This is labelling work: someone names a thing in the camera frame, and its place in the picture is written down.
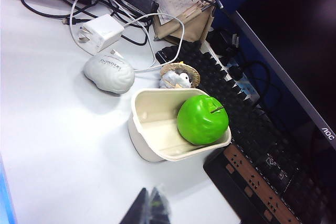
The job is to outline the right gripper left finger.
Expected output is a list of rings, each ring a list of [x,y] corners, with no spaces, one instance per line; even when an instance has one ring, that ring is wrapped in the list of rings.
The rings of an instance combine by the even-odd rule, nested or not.
[[[149,193],[142,188],[122,219],[122,223],[149,223]]]

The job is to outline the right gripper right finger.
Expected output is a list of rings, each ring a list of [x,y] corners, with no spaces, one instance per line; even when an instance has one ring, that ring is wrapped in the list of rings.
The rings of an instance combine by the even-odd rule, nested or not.
[[[171,223],[169,202],[157,187],[150,194],[149,223]]]

